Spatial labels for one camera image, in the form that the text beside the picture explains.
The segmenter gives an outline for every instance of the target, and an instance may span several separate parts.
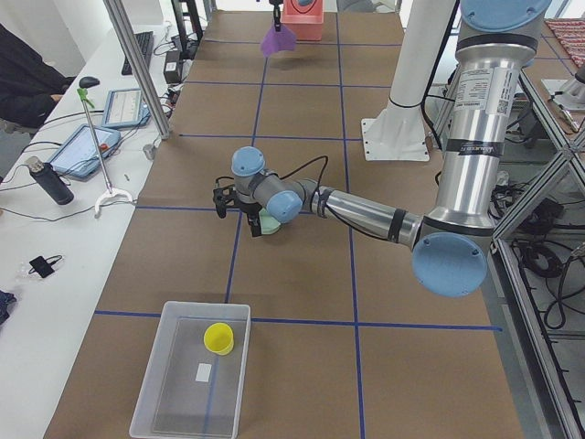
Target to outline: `red container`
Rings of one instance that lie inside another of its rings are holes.
[[[284,0],[281,22],[301,41],[320,41],[323,35],[323,0],[300,6],[297,0]]]

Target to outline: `purple object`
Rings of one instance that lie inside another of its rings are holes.
[[[277,32],[271,26],[260,44],[260,49],[266,58],[281,50],[294,50],[296,46],[296,35],[287,26],[281,25],[281,31]]]

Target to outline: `black clothing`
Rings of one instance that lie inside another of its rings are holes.
[[[72,80],[0,25],[0,118],[38,128],[55,108],[50,95],[63,94]]]

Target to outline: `yellow cup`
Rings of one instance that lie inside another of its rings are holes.
[[[214,354],[228,355],[234,349],[234,332],[225,323],[214,323],[206,329],[203,343]]]

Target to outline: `black cylinder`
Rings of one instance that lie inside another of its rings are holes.
[[[45,189],[51,198],[59,205],[70,203],[73,192],[59,178],[50,163],[43,163],[37,157],[27,160],[28,172],[37,183]]]

